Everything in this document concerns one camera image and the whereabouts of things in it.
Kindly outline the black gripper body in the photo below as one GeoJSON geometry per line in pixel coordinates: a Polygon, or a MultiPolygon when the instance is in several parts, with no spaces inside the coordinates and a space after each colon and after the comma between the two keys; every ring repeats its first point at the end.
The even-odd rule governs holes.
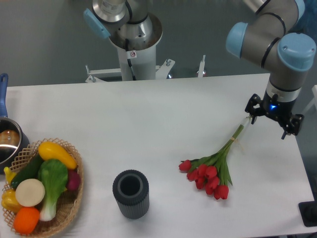
{"type": "Polygon", "coordinates": [[[278,97],[270,96],[267,92],[264,93],[262,100],[263,116],[266,116],[274,121],[289,121],[292,116],[292,108],[294,100],[289,102],[278,101],[278,97]]]}

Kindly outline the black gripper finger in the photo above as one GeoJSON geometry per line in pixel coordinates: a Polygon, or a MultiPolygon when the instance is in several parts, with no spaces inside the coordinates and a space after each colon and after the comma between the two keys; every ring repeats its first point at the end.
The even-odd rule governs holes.
{"type": "Polygon", "coordinates": [[[278,119],[278,124],[283,128],[284,133],[281,139],[285,139],[287,135],[297,136],[301,130],[301,124],[304,120],[303,114],[290,114],[278,119]]]}
{"type": "Polygon", "coordinates": [[[263,101],[260,96],[257,94],[253,94],[251,98],[248,100],[247,105],[245,107],[245,112],[249,114],[251,118],[251,124],[254,124],[257,120],[257,117],[261,117],[265,115],[265,110],[263,108],[263,101]]]}

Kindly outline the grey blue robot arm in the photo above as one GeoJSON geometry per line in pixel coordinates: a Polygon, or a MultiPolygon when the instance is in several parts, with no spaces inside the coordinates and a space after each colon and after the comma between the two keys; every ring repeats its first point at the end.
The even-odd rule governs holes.
{"type": "MultiPolygon", "coordinates": [[[[262,98],[253,95],[245,111],[252,119],[266,116],[283,128],[285,135],[297,135],[303,115],[292,108],[312,67],[317,46],[291,28],[305,11],[302,0],[248,0],[257,15],[249,25],[236,23],[228,33],[226,49],[269,71],[262,98]]],[[[166,78],[170,63],[156,67],[156,46],[162,25],[148,11],[145,0],[95,0],[83,13],[90,29],[117,48],[124,81],[166,78]]]]}

